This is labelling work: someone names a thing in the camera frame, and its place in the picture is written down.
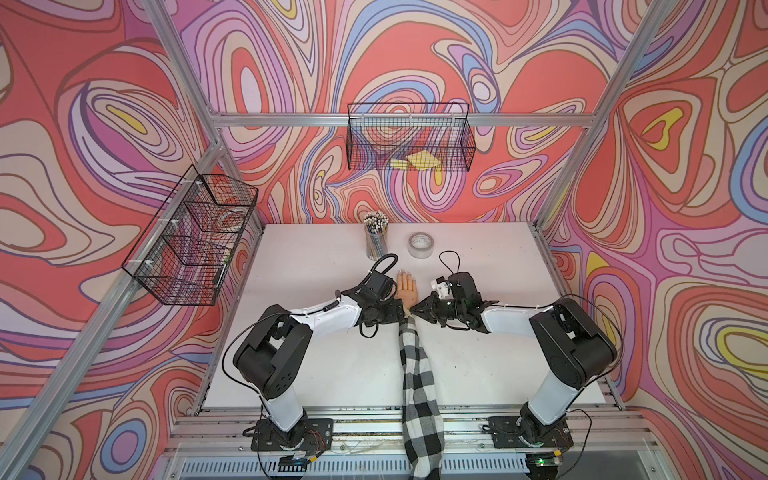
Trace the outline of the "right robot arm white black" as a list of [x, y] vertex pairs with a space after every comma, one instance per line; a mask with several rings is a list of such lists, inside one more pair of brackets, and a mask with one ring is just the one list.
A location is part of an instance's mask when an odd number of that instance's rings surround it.
[[582, 391], [608, 373], [617, 347], [578, 302], [565, 296], [541, 306], [486, 300], [468, 272], [440, 277], [429, 295], [409, 308], [443, 328], [452, 321], [483, 334], [514, 334], [537, 340], [549, 367], [533, 398], [523, 404], [515, 432], [533, 444], [565, 419]]

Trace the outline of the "mannequin hand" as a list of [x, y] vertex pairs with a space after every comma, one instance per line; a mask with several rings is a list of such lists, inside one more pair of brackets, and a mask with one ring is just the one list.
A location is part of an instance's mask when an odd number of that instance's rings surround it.
[[400, 271], [397, 275], [396, 298], [402, 302], [404, 315], [408, 317], [411, 309], [420, 300], [418, 286], [413, 275], [407, 271]]

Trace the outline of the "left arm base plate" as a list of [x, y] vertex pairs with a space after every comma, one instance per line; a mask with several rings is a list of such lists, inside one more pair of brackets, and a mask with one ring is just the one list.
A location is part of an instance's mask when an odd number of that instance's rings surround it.
[[334, 421], [331, 418], [300, 420], [287, 432], [280, 430], [270, 419], [259, 420], [251, 437], [254, 452], [318, 453], [332, 446]]

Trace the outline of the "plaid sleeved forearm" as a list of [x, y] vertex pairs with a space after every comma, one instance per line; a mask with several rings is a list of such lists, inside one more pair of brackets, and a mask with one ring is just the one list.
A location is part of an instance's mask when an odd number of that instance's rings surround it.
[[444, 422], [430, 359], [415, 319], [399, 325], [402, 381], [402, 436], [410, 479], [440, 479], [445, 448]]

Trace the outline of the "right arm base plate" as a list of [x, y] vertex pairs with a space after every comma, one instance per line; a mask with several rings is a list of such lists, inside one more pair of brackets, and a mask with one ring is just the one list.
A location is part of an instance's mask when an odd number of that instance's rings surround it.
[[553, 424], [541, 424], [534, 416], [496, 416], [481, 425], [497, 449], [549, 449], [567, 451], [574, 441], [562, 416]]

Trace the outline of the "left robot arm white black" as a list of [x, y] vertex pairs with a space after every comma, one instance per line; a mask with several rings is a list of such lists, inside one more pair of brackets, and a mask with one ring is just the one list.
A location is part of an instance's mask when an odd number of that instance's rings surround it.
[[232, 364], [245, 385], [259, 395], [271, 426], [287, 435], [302, 429], [306, 412], [298, 402], [296, 380], [310, 342], [338, 331], [378, 329], [405, 319], [397, 297], [400, 288], [390, 276], [369, 272], [358, 285], [338, 291], [325, 304], [289, 310], [269, 306], [245, 332]]

